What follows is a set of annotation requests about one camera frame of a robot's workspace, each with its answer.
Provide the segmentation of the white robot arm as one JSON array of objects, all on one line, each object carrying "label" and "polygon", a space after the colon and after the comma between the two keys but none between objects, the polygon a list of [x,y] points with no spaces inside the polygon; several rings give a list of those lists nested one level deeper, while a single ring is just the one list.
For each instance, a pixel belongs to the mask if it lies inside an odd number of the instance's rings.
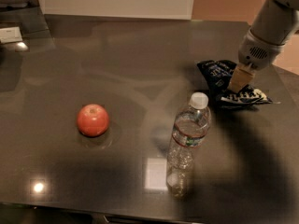
[{"label": "white robot arm", "polygon": [[242,40],[228,90],[238,93],[270,65],[298,30],[299,0],[265,0]]}]

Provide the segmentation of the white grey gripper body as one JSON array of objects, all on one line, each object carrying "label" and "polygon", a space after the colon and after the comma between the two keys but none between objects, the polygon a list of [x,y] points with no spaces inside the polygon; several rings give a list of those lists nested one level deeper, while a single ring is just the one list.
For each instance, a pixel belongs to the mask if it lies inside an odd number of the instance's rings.
[{"label": "white grey gripper body", "polygon": [[248,30],[239,46],[238,60],[253,70],[262,70],[276,59],[283,48],[283,45],[262,41]]}]

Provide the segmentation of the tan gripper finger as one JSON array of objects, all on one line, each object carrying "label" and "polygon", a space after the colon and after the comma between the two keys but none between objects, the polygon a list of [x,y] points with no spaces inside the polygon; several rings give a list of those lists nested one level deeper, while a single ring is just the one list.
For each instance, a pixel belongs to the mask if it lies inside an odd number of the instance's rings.
[{"label": "tan gripper finger", "polygon": [[252,64],[239,63],[229,81],[228,90],[234,93],[239,93],[246,87],[255,77],[255,69]]}]

